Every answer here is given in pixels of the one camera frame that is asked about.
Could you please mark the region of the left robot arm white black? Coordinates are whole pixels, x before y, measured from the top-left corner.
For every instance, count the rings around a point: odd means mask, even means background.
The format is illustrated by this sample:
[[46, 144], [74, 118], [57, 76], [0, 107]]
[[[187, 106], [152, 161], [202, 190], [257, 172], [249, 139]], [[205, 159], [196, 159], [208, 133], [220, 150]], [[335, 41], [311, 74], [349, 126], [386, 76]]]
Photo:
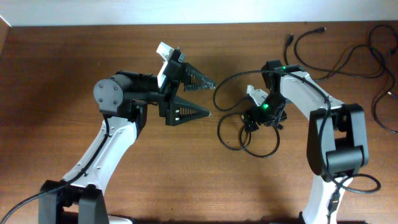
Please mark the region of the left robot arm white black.
[[148, 105], [158, 106], [167, 126], [210, 116], [210, 111], [177, 96], [214, 89], [215, 83], [184, 61], [178, 49], [160, 44], [164, 62], [158, 75], [120, 70], [102, 79], [93, 95], [103, 115], [98, 135], [82, 158], [60, 181], [46, 181], [40, 191], [39, 223], [135, 223], [107, 212], [104, 193], [125, 152], [144, 129]]

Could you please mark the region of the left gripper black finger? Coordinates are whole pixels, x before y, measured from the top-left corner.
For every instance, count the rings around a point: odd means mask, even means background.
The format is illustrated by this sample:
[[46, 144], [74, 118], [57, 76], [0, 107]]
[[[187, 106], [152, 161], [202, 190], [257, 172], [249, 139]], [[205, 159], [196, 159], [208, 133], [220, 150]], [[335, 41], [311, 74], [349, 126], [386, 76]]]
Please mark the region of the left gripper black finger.
[[184, 91], [213, 90], [216, 83], [189, 63], [183, 63], [181, 82]]
[[165, 112], [165, 124], [167, 126], [177, 126], [195, 119], [210, 116], [208, 109], [196, 105], [181, 97], [175, 96], [167, 103]]

